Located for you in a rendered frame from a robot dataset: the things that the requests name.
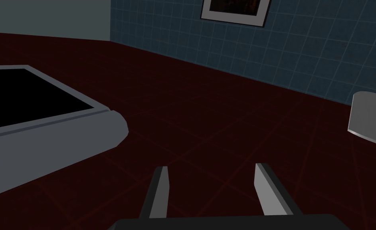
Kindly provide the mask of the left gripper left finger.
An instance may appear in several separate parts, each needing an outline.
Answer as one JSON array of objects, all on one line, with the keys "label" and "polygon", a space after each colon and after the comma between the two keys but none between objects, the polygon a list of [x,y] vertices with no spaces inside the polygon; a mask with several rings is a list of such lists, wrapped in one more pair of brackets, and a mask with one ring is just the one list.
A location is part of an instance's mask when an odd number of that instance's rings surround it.
[{"label": "left gripper left finger", "polygon": [[166,218],[168,198],[168,167],[157,167],[153,173],[139,218]]}]

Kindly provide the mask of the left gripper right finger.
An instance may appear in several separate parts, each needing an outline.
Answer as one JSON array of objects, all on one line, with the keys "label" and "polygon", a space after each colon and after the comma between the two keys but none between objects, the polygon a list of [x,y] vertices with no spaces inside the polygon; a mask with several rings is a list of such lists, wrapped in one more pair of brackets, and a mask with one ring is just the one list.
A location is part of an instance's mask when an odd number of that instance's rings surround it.
[{"label": "left gripper right finger", "polygon": [[268,164],[255,164],[254,188],[264,215],[302,214],[300,208]]}]

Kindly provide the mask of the grey slotted spatula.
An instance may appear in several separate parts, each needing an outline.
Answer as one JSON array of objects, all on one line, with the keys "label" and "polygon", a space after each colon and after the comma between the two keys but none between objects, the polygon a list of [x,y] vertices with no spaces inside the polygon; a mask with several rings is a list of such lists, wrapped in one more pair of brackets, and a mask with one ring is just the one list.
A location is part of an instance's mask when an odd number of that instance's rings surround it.
[{"label": "grey slotted spatula", "polygon": [[348,131],[376,143],[376,93],[354,93],[351,104]]}]

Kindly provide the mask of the grey cooktop with black glass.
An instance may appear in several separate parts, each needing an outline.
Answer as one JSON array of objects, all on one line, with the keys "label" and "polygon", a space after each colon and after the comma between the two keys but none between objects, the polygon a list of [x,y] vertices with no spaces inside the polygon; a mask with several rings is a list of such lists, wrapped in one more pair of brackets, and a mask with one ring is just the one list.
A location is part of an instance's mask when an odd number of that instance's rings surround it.
[{"label": "grey cooktop with black glass", "polygon": [[117,147],[124,117],[29,65],[0,65],[0,194]]}]

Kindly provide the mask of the white framed dark picture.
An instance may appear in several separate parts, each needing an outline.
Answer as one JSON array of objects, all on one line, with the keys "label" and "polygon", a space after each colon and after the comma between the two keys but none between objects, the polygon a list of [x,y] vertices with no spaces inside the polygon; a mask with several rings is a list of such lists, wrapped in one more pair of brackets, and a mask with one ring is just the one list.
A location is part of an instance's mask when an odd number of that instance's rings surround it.
[{"label": "white framed dark picture", "polygon": [[271,0],[203,0],[201,19],[263,28]]}]

